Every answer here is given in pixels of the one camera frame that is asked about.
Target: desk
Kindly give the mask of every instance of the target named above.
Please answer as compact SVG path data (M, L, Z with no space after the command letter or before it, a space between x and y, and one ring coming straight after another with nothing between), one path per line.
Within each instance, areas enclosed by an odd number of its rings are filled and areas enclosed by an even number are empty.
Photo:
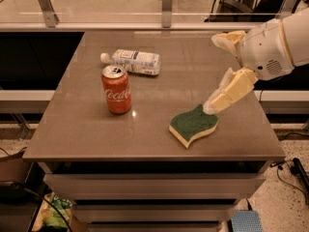
M219 113L216 131L188 150L168 130L175 115L207 100L229 67L239 67L212 44L213 34L84 34L24 159L40 163L46 183L74 203L91 231L111 222L115 231L128 231L126 222L132 231L140 222L157 231L172 231L166 223L215 231L262 184L270 163L284 159L253 93ZM108 111L100 80L100 54L117 48L162 57L159 76L129 75L132 108L123 115Z

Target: bottle cap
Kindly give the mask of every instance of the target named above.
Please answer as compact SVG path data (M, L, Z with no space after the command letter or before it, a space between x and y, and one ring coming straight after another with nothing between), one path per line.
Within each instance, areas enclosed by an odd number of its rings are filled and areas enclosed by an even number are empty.
M108 53L101 53L100 55L100 61L103 64L110 64L110 57Z

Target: plastic bottle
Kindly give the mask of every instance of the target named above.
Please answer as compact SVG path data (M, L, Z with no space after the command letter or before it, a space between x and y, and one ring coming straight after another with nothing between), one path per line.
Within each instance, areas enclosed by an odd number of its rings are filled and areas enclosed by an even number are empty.
M116 50L112 58L108 53L101 53L100 61L103 64L122 66L129 73L158 75L161 69L161 57L156 53L134 50Z

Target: green sponge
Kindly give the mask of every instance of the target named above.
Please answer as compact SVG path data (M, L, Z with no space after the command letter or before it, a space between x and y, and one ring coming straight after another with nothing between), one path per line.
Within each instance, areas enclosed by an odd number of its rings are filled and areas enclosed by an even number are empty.
M215 115L206 114L203 106L199 104L193 110L175 116L170 123L169 130L185 148L188 148L193 140L211 134L217 123L218 118Z

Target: red can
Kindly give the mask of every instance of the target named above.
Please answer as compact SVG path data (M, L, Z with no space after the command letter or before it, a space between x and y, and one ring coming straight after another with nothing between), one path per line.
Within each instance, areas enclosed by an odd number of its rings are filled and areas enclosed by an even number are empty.
M116 114L128 112L131 109L131 93L125 68L107 66L102 71L101 79L108 109Z

